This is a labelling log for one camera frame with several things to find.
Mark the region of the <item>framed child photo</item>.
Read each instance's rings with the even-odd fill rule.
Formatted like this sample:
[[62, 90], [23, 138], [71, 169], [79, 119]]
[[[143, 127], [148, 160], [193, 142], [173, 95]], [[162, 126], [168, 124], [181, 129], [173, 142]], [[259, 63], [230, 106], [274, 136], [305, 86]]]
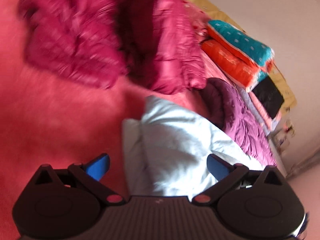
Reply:
[[273, 143], [279, 152], [285, 151], [290, 145], [293, 126], [285, 126], [273, 136]]

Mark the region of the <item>purple down jacket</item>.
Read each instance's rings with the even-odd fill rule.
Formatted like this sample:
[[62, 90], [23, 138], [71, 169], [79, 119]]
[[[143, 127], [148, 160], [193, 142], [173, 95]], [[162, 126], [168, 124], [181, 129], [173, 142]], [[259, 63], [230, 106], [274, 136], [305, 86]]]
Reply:
[[208, 120], [235, 141], [243, 152], [261, 165], [277, 162], [263, 128], [247, 108], [239, 92], [217, 77], [207, 80], [199, 94], [208, 109]]

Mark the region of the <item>teal orange folded quilt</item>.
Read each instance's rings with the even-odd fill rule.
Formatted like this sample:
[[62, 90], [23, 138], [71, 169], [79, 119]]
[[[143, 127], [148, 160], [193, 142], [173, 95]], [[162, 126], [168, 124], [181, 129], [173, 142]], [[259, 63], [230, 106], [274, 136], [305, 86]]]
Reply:
[[207, 23], [209, 38], [201, 48], [234, 83], [250, 92], [271, 72], [274, 51], [222, 20]]

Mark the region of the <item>white bedside nightstand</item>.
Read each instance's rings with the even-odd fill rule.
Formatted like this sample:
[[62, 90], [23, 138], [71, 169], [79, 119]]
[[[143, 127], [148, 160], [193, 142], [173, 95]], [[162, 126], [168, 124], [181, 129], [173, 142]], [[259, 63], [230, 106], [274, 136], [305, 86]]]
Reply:
[[278, 152], [276, 146], [274, 145], [272, 139], [270, 137], [267, 137], [268, 139], [268, 143], [269, 143], [269, 146], [270, 146], [270, 149], [273, 153], [273, 157], [274, 159], [276, 160], [276, 163], [277, 163], [277, 168], [278, 170], [281, 172], [281, 174], [286, 178], [288, 173], [287, 173], [287, 170], [283, 164], [283, 161], [282, 161], [282, 158], [280, 156], [280, 153]]

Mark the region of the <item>pink lavender folded blankets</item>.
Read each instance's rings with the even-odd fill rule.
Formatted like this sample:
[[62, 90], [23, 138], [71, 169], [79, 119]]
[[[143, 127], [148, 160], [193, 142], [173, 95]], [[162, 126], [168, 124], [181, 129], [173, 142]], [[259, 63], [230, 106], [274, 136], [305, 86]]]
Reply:
[[279, 111], [276, 117], [272, 119], [253, 92], [247, 93], [242, 87], [238, 85], [235, 85], [235, 87], [238, 90], [247, 108], [254, 115], [259, 125], [263, 128], [264, 133], [266, 135], [269, 135], [271, 132], [273, 132], [281, 120], [281, 112]]

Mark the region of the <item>pink bed with blanket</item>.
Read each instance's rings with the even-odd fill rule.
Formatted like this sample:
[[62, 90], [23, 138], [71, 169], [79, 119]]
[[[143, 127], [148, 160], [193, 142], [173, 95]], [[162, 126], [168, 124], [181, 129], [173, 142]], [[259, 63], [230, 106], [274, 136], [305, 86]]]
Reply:
[[12, 207], [43, 163], [64, 168], [107, 153], [111, 170], [103, 182], [126, 195], [121, 123], [140, 119], [152, 94], [127, 77], [102, 90], [29, 66], [18, 2], [1, 0], [1, 239], [19, 237]]

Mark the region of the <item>crimson red down jacket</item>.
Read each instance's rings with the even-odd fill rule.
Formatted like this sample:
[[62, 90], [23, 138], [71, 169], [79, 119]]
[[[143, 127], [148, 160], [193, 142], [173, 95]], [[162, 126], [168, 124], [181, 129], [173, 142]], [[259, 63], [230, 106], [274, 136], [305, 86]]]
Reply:
[[97, 88], [122, 75], [162, 94], [206, 85], [181, 0], [20, 0], [34, 67]]

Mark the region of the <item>light blue down jacket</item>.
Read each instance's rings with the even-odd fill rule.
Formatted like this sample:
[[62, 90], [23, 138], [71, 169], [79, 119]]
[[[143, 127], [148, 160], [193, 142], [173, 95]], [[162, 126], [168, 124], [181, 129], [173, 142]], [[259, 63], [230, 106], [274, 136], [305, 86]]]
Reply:
[[207, 168], [212, 153], [232, 165], [265, 168], [206, 118], [155, 96], [146, 98], [141, 119], [123, 121], [122, 145], [127, 186], [136, 196], [192, 199], [217, 183]]

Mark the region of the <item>black cushion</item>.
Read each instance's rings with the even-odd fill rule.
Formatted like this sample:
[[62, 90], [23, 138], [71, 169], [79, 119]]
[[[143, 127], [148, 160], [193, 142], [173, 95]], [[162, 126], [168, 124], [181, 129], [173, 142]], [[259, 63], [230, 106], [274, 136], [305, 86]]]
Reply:
[[284, 98], [271, 78], [269, 76], [264, 78], [253, 88], [252, 92], [262, 104], [269, 117], [274, 119], [284, 103]]

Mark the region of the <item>pink folded quilt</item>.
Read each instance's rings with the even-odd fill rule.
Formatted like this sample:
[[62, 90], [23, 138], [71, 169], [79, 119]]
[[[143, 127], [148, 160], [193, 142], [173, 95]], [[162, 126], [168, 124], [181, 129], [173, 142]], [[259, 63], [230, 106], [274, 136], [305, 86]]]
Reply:
[[201, 43], [208, 36], [207, 23], [211, 20], [211, 18], [203, 10], [188, 0], [181, 1], [187, 12], [187, 15], [189, 16], [189, 20], [195, 32], [196, 38]]

